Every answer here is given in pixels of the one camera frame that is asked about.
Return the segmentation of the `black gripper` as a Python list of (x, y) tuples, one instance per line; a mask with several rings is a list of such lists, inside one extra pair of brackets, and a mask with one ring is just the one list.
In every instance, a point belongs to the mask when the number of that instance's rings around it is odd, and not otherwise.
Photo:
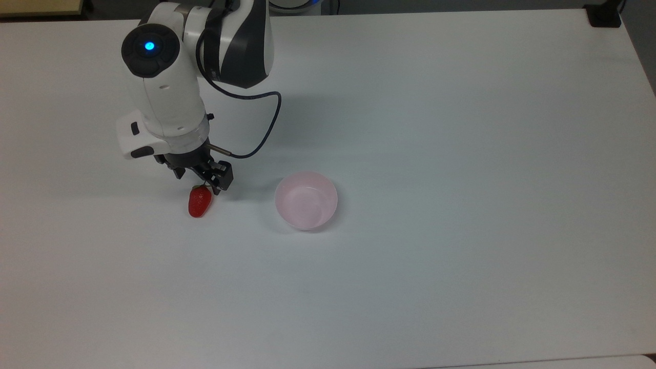
[(215, 162), (210, 149), (205, 145), (188, 153), (155, 155), (154, 159), (172, 170), (177, 179), (181, 179), (187, 170), (194, 171), (202, 180), (207, 181), (216, 196), (227, 191), (234, 180), (231, 163), (222, 160)]

